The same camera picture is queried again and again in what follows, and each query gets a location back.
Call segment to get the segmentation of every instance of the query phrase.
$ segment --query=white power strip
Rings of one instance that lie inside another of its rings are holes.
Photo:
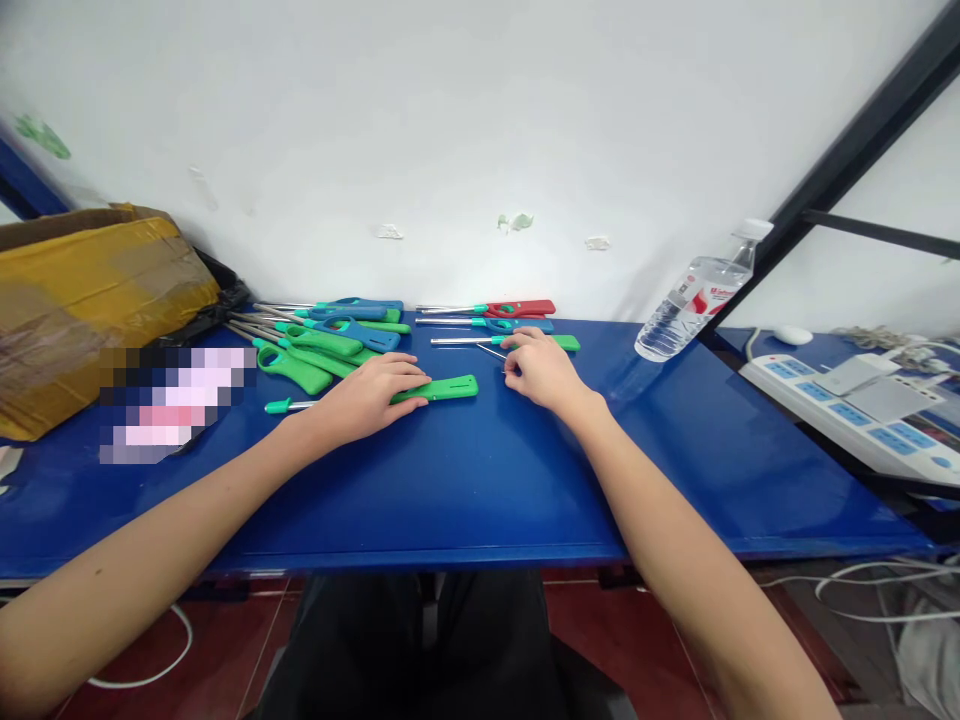
[[[740,374],[874,470],[960,487],[960,453],[897,420],[880,423],[815,381],[822,374],[790,355],[764,355]]]

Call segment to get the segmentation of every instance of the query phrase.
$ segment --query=plastic water bottle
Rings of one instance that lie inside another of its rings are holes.
[[[767,221],[748,218],[733,233],[740,249],[732,260],[694,258],[637,335],[640,357],[664,362],[683,350],[753,275],[754,249],[771,230]]]

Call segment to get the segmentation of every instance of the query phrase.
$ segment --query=white device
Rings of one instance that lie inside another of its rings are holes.
[[[896,375],[874,380],[854,390],[844,400],[878,422],[893,422],[943,402],[936,393]]]
[[[813,340],[813,333],[796,325],[778,325],[773,329],[773,336],[787,345],[806,345]]]
[[[796,358],[764,355],[740,374],[877,472],[960,487],[960,453],[902,420],[868,416],[824,389],[826,376]]]
[[[826,375],[817,373],[818,377],[814,382],[834,395],[846,395],[871,380],[892,375],[900,369],[893,360],[882,355],[865,353],[845,360]]]

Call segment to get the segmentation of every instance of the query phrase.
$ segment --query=red tile floor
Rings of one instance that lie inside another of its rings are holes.
[[[543,578],[554,634],[619,683],[641,718],[724,717],[701,666],[652,595],[601,590],[586,568],[544,570]],[[287,643],[302,586],[299,580],[260,580],[243,603],[183,603],[194,645],[174,670],[133,690],[84,685],[50,718],[243,718],[256,706],[274,657]],[[852,680],[823,640],[780,588],[769,596],[834,699],[849,701]],[[167,613],[98,677],[114,682],[149,677],[179,655],[184,639],[179,620]]]

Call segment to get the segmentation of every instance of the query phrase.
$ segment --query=blue table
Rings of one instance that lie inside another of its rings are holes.
[[[574,362],[591,386],[618,391],[620,379],[636,372],[636,325],[556,326],[583,344]],[[438,402],[310,466],[241,529],[209,573],[624,559],[596,478],[569,433],[503,386],[496,358],[429,344],[464,332],[416,328],[400,349],[418,355],[435,378],[475,374],[479,396]],[[243,342],[221,329],[204,345]],[[306,399],[289,381],[257,375],[243,402],[188,454],[155,466],[101,466],[96,408],[28,447],[11,477],[18,487],[0,496],[0,579],[49,574],[262,438],[279,422],[263,412],[267,401]],[[741,558],[933,547],[696,341],[615,411]]]

